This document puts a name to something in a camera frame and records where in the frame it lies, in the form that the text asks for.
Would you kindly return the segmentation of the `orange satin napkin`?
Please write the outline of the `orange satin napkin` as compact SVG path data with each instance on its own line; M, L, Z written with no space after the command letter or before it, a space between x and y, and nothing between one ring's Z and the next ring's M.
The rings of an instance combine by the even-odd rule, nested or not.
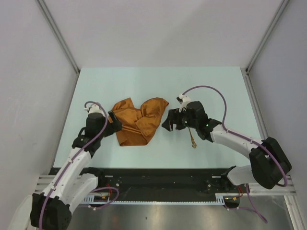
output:
M134 107L131 98L117 102L112 112L122 123L122 130L117 132L119 145L147 145L154 137L168 105L168 101L159 97L145 101L140 108Z

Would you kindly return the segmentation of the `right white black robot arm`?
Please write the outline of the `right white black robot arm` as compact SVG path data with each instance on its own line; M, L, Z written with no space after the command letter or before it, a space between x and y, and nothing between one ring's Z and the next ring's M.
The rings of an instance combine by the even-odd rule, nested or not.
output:
M224 129L222 122L209 118L199 101L184 108L170 109L162 127L169 132L195 129L202 140L226 146L246 157L250 164L229 168L221 180L226 192L233 192L241 184L258 183L266 189L279 185L291 171L292 165L278 141L272 137L253 139Z

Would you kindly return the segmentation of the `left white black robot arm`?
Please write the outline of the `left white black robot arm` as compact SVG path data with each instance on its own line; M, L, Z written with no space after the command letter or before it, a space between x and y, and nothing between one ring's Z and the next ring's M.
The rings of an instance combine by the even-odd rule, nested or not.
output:
M73 141L72 149L50 184L40 193L32 195L30 222L41 230L65 230L77 206L93 190L106 186L100 175L80 175L101 146L101 140L122 129L114 112L105 116L100 109L89 109L86 125Z

